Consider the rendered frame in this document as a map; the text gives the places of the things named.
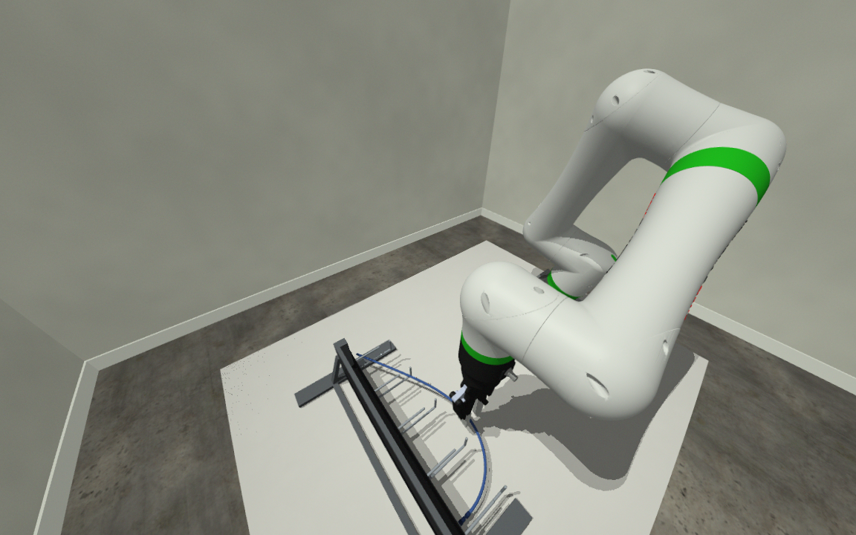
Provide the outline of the blue cable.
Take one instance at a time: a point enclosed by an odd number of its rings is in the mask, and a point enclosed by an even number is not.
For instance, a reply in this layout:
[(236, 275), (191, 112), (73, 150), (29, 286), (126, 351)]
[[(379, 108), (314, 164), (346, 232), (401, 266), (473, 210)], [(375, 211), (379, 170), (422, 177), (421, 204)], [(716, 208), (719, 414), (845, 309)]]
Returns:
[[(385, 365), (385, 363), (380, 363), (380, 362), (378, 362), (378, 361), (372, 360), (372, 359), (371, 359), (371, 358), (369, 358), (369, 357), (363, 357), (363, 358), (366, 358), (367, 360), (372, 361), (372, 362), (374, 362), (374, 363), (378, 363), (378, 365), (385, 366), (385, 368), (388, 368), (388, 369), (391, 369), (391, 370), (395, 370), (396, 372), (400, 372), (401, 374), (404, 374), (404, 375), (406, 375), (406, 376), (407, 376), (407, 377), (409, 377), (409, 378), (413, 378), (414, 380), (418, 380), (418, 382), (421, 382), (421, 383), (423, 383), (424, 385), (426, 385), (426, 386), (428, 386), (428, 387), (432, 387), (432, 389), (434, 389), (436, 392), (441, 393), (444, 397), (446, 397), (447, 399), (449, 399), (449, 400), (450, 400), (450, 402), (452, 402), (452, 399), (451, 399), (447, 394), (444, 394), (443, 392), (441, 392), (441, 390), (437, 389), (437, 387), (431, 386), (431, 385), (429, 385), (428, 383), (424, 382), (424, 380), (419, 380), (418, 378), (415, 378), (415, 377), (411, 376), (410, 374), (407, 374), (407, 373), (402, 372), (401, 370), (398, 370), (398, 369), (395, 369), (395, 368), (391, 368), (391, 366), (387, 366), (387, 365)], [(480, 441), (480, 447), (481, 447), (481, 449), (482, 449), (483, 458), (484, 458), (484, 476), (483, 476), (483, 482), (482, 482), (482, 485), (481, 485), (481, 487), (480, 487), (480, 492), (479, 492), (478, 498), (477, 498), (477, 499), (476, 499), (476, 501), (473, 503), (473, 506), (471, 507), (471, 509), (469, 509), (469, 511), (467, 511), (467, 513), (464, 515), (465, 519), (468, 519), (468, 518), (469, 518), (469, 516), (471, 516), (471, 513), (473, 512), (473, 509), (475, 509), (476, 507), (478, 507), (478, 502), (479, 502), (479, 500), (480, 500), (480, 497), (482, 497), (482, 494), (483, 494), (483, 491), (484, 491), (485, 482), (486, 482), (486, 476), (487, 476), (487, 460), (486, 460), (485, 450), (484, 450), (484, 446), (483, 446), (483, 441), (480, 439), (480, 435), (479, 435), (479, 433), (478, 433), (478, 429), (476, 429), (476, 426), (475, 426), (475, 424), (473, 424), (473, 422), (472, 422), (472, 420), (471, 420), (471, 419), (470, 419), (470, 422), (471, 422), (471, 424), (472, 424), (472, 426), (473, 426), (473, 429), (476, 431), (476, 434), (478, 434), (478, 438), (479, 438), (479, 441)]]

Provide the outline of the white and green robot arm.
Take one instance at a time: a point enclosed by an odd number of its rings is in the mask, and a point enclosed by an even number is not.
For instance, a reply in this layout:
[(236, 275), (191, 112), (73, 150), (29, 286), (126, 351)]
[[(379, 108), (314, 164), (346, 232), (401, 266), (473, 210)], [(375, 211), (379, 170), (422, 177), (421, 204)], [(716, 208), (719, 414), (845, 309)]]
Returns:
[[(585, 416), (638, 415), (655, 399), (702, 284), (786, 152), (774, 122), (663, 71), (620, 76), (599, 96), (560, 179), (524, 224), (525, 241), (555, 264), (551, 272), (537, 278), (521, 265), (492, 262), (466, 278), (461, 367), (480, 382), (514, 382), (516, 360)], [(617, 257), (574, 222), (639, 157), (668, 173)]]

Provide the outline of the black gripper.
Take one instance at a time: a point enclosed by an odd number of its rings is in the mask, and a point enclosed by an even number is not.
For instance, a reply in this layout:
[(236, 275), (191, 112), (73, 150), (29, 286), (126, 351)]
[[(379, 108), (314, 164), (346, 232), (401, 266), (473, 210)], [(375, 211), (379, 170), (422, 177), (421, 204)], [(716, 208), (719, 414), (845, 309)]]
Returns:
[(493, 390), (495, 390), (493, 387), (496, 387), (502, 381), (499, 380), (499, 382), (495, 383), (480, 382), (480, 380), (475, 380), (468, 376), (463, 368), (461, 368), (461, 373), (463, 377), (461, 390), (459, 392), (458, 390), (450, 392), (449, 396), (452, 399), (453, 409), (458, 419), (467, 427), (471, 419), (471, 411), (479, 417), (483, 406), (488, 404), (488, 400), (486, 399), (487, 394), (489, 397), (493, 393)]

